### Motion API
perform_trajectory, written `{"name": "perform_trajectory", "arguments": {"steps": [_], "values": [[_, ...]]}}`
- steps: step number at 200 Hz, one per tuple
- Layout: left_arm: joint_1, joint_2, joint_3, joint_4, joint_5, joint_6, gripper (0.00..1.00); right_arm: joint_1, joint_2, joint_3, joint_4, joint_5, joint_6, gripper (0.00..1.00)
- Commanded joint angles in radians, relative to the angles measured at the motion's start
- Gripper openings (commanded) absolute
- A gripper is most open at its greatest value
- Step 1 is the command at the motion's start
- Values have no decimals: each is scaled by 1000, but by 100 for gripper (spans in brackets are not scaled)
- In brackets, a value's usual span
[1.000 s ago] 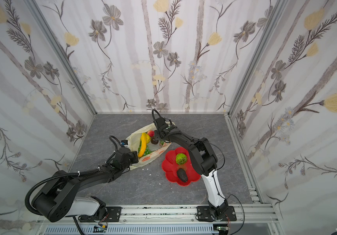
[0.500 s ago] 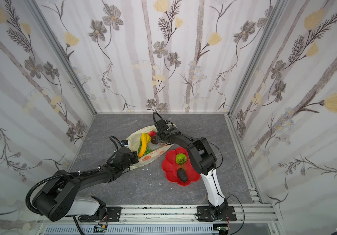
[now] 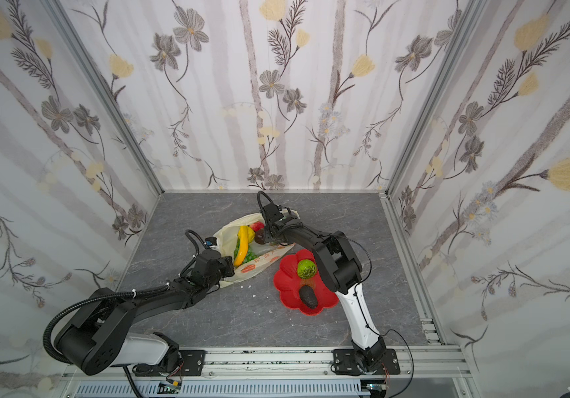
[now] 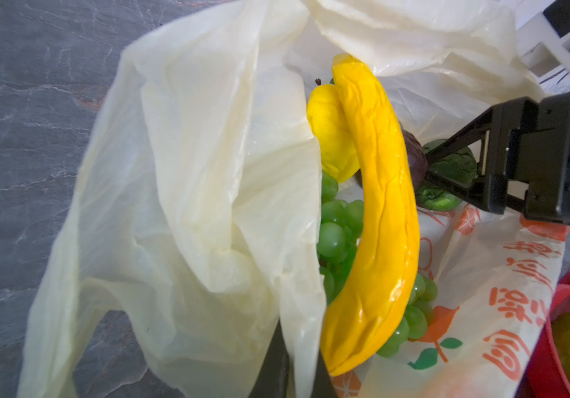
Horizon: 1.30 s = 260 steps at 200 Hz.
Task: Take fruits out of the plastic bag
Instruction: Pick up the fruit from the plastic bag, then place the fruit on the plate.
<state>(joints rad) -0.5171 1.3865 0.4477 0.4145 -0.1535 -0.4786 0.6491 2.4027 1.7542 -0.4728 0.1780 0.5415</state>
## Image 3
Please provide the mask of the dark maroon toy fruit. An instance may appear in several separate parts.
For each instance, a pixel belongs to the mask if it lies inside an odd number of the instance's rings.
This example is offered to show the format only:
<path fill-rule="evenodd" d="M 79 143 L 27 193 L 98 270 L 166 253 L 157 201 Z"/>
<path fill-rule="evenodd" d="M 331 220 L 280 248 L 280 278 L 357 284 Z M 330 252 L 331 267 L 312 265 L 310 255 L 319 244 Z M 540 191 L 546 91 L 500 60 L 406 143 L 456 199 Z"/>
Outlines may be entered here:
<path fill-rule="evenodd" d="M 256 232 L 255 237 L 254 237 L 254 241 L 259 245 L 265 245 L 266 244 L 266 238 L 265 238 L 264 230 L 260 230 L 260 231 Z"/>

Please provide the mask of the yellow toy lemon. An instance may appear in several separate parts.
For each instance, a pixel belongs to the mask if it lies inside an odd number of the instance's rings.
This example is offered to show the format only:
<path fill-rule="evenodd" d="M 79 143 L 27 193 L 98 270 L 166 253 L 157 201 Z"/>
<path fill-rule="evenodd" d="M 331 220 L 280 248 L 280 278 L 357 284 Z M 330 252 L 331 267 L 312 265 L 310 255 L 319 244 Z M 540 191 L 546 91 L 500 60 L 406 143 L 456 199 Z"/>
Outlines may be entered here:
<path fill-rule="evenodd" d="M 243 230 L 245 231 L 245 235 L 247 237 L 247 241 L 249 243 L 251 243 L 252 241 L 254 241 L 254 237 L 255 237 L 255 231 L 248 226 L 244 226 Z"/>

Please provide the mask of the cream printed plastic bag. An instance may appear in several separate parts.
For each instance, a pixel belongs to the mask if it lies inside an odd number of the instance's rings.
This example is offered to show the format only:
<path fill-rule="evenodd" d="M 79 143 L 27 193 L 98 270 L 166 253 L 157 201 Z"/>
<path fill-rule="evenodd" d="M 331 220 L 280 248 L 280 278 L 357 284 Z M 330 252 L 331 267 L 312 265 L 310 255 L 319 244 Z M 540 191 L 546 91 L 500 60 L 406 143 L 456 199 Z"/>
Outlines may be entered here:
<path fill-rule="evenodd" d="M 236 259 L 239 251 L 240 240 L 238 233 L 242 227 L 260 222 L 265 223 L 260 212 L 251 213 L 240 217 L 221 227 L 214 234 L 216 239 L 216 250 L 223 256 L 231 256 Z M 220 286 L 226 288 L 231 285 L 240 284 L 260 274 L 272 264 L 280 260 L 292 248 L 292 245 L 278 245 L 274 243 L 260 244 L 255 241 L 254 232 L 250 234 L 251 240 L 248 242 L 247 255 L 243 263 L 235 265 L 234 274 L 221 280 Z"/>

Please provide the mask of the yellow toy banana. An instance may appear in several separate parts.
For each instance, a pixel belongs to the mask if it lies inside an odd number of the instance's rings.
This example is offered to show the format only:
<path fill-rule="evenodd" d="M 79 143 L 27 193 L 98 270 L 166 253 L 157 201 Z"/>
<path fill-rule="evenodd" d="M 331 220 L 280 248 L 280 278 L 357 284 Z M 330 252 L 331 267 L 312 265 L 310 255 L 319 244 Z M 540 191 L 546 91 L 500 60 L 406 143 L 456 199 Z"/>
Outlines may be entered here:
<path fill-rule="evenodd" d="M 238 250 L 234 257 L 233 265 L 239 267 L 242 265 L 244 259 L 247 256 L 249 248 L 249 231 L 248 226 L 241 226 L 238 231 Z"/>

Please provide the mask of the green toy lime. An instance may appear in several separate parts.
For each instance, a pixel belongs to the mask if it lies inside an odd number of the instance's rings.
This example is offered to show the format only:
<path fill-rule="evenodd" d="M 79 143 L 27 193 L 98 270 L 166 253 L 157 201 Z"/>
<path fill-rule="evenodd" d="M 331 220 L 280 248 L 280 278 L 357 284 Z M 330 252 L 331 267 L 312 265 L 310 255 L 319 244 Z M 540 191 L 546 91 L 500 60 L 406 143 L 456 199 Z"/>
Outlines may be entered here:
<path fill-rule="evenodd" d="M 316 263 L 313 260 L 300 260 L 296 267 L 297 276 L 301 280 L 309 280 L 317 273 Z"/>

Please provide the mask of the red flower-shaped plate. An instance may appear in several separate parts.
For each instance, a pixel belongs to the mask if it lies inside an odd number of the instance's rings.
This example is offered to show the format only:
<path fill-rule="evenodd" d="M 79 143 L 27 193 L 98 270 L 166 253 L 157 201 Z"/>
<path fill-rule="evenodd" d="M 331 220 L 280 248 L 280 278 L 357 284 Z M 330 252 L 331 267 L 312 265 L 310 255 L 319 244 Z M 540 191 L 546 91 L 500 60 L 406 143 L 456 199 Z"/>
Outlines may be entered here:
<path fill-rule="evenodd" d="M 279 270 L 273 278 L 273 284 L 280 294 L 282 304 L 289 309 L 300 310 L 308 316 L 318 315 L 324 309 L 338 305 L 338 297 L 325 286 L 318 267 L 312 279 L 301 280 L 297 276 L 296 267 L 300 260 L 313 260 L 316 263 L 313 253 L 309 250 L 300 250 L 296 254 L 286 255 L 280 261 Z M 310 285 L 315 290 L 318 300 L 316 309 L 307 308 L 302 304 L 298 291 L 303 285 Z"/>

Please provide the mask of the dark brown toy avocado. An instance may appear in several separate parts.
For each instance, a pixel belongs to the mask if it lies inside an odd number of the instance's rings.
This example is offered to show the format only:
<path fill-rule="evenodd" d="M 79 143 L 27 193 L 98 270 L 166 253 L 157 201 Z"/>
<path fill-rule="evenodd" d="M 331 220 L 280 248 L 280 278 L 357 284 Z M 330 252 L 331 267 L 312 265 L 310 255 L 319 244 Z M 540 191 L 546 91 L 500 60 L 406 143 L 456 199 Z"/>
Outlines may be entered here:
<path fill-rule="evenodd" d="M 316 309 L 318 307 L 315 290 L 310 285 L 303 285 L 299 289 L 298 293 L 300 300 L 305 307 L 310 309 Z"/>

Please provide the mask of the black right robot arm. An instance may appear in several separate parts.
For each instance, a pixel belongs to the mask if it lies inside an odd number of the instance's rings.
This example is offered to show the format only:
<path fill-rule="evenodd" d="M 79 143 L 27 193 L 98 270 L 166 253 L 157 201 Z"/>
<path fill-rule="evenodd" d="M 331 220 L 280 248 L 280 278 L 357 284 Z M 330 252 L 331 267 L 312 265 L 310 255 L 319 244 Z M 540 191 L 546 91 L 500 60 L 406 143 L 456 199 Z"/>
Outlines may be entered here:
<path fill-rule="evenodd" d="M 269 242 L 296 244 L 309 250 L 326 288 L 337 295 L 349 322 L 354 359 L 362 372 L 378 368 L 387 352 L 382 333 L 374 326 L 363 292 L 363 266 L 343 232 L 320 232 L 308 227 L 289 208 L 273 202 L 259 205 Z"/>

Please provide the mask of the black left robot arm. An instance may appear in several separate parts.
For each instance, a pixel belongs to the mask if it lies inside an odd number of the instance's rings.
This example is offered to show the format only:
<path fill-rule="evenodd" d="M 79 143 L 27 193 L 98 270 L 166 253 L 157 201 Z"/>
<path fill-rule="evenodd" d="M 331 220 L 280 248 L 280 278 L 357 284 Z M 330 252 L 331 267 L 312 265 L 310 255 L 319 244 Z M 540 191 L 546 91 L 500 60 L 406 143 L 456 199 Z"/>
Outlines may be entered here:
<path fill-rule="evenodd" d="M 72 364 L 88 376 L 109 367 L 145 365 L 148 374 L 169 375 L 183 364 L 180 348 L 167 336 L 131 332 L 131 327 L 162 313 L 195 306 L 224 278 L 234 275 L 233 258 L 206 249 L 180 276 L 148 290 L 96 290 L 54 316 L 43 346 L 54 360 Z"/>

